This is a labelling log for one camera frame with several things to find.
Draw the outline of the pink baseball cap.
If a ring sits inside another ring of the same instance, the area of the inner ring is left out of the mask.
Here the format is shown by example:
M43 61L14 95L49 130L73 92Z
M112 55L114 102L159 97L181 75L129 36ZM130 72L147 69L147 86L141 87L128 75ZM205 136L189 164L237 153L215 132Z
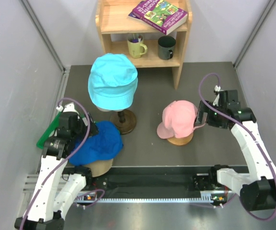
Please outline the pink baseball cap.
M161 139L185 138L205 123L195 126L197 107L190 101L173 101L162 112L162 122L157 127Z

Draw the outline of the blue baseball cap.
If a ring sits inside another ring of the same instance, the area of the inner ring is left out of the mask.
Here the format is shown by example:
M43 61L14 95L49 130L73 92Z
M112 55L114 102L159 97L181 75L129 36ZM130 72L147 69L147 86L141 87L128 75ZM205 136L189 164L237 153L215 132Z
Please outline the blue baseball cap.
M96 123L99 133L87 138L81 148L69 159L74 166L87 165L95 161L111 160L123 148L119 130L110 121Z

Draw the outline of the cyan bucket hat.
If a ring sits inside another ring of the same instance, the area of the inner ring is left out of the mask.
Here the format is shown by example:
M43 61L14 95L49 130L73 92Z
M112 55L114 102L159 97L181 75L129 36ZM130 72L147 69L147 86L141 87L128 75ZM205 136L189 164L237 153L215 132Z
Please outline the cyan bucket hat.
M107 53L98 57L88 78L92 103L103 109L129 108L138 87L138 71L124 54Z

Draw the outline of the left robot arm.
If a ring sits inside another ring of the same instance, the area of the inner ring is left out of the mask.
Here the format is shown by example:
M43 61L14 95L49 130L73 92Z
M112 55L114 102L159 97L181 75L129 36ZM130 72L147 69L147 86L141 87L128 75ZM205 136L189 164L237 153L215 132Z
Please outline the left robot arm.
M15 220L17 230L61 230L67 212L81 190L93 186L88 167L66 167L77 147L89 135L98 134L89 113L62 112L58 117L56 134L44 142L41 167L32 199L22 217Z

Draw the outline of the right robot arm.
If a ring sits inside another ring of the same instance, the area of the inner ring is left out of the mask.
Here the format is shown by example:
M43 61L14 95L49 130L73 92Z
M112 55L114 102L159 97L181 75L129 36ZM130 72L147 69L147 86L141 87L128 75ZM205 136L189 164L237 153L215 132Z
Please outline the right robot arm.
M256 117L249 107L241 107L236 90L214 89L216 98L201 99L196 122L229 129L245 158L249 176L242 176L227 165L209 170L208 184L218 190L223 186L236 193L247 211L276 209L276 166L259 134Z

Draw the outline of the green plastic tray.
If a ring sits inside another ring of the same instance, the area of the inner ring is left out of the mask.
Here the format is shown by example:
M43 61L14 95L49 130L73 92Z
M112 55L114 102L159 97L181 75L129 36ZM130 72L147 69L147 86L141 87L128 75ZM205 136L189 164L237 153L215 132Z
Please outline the green plastic tray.
M42 136L40 137L40 139L37 141L36 146L39 149L43 149L44 148L44 143L45 141L54 134L56 128L59 125L59 116L60 116L61 112L59 112L56 117L53 119L53 121L50 123L50 125L48 126L48 128L45 130L45 132L42 134Z

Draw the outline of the cream mannequin head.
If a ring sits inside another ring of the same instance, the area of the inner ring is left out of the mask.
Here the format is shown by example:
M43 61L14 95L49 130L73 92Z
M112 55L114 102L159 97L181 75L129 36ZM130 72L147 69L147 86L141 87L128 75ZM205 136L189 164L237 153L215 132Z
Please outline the cream mannequin head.
M110 110L110 109L103 109L103 108L100 108L100 107L97 107L97 108L98 108L98 110L100 110L102 112L111 112L111 111L113 111L113 112L121 112L121 111L124 110L124 109L121 109L121 110Z

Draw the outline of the light wooden hat stand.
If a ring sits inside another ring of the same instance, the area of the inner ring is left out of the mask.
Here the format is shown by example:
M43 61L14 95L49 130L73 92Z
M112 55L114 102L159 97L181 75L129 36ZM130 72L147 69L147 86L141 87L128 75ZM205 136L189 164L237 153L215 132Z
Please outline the light wooden hat stand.
M184 138L171 137L171 138L168 138L167 141L176 146L184 146L184 145L187 145L192 140L193 135L194 134L192 133L189 136Z

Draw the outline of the tan hat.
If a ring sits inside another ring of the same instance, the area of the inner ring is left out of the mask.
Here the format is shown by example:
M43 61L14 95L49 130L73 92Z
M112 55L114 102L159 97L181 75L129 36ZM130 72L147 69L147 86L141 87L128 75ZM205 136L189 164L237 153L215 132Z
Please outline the tan hat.
M110 160L98 160L89 164L83 165L85 168L89 168L93 177L99 177L107 173L113 165L113 159Z

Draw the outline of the dark green mug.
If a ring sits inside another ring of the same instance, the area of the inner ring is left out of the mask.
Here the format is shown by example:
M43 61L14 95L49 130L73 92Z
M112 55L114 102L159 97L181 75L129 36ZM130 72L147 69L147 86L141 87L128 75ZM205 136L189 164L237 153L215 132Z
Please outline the dark green mug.
M173 58L176 40L171 36L162 36L158 39L158 56L162 60Z

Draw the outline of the yellow-green mug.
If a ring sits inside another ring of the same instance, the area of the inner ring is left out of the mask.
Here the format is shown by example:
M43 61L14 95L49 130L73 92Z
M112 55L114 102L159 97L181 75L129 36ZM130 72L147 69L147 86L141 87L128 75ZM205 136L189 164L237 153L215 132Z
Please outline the yellow-green mug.
M139 36L137 39L128 39L127 45L130 56L135 59L140 58L148 51L148 47L144 44L144 39L142 36Z

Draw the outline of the wooden shelf unit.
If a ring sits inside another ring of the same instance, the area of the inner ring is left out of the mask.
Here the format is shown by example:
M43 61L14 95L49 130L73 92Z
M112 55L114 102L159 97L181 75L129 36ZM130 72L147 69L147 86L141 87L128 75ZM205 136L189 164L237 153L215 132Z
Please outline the wooden shelf unit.
M186 22L176 32L176 47L173 57L162 60L158 57L158 40L147 37L158 32L152 26L132 19L128 15L140 3L139 0L99 0L95 16L97 32L104 53L124 54L136 68L172 68L174 88L178 89L182 73L186 48L193 21L190 1L171 0L170 3L188 12ZM144 44L148 47L146 54L140 58L130 56L127 38L129 35L142 34Z

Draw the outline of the pens in mug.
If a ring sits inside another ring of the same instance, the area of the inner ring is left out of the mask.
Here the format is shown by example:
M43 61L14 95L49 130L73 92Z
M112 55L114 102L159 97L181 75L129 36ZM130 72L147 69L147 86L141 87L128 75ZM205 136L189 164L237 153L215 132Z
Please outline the pens in mug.
M143 40L142 35L137 34L137 33L132 33L128 37L128 41L131 43L139 43Z

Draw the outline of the purple children's book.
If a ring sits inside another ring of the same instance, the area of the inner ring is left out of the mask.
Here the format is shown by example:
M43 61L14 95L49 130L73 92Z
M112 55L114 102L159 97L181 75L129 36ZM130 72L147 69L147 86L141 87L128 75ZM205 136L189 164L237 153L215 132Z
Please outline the purple children's book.
M186 23L188 12L166 0L144 0L131 13L165 35Z

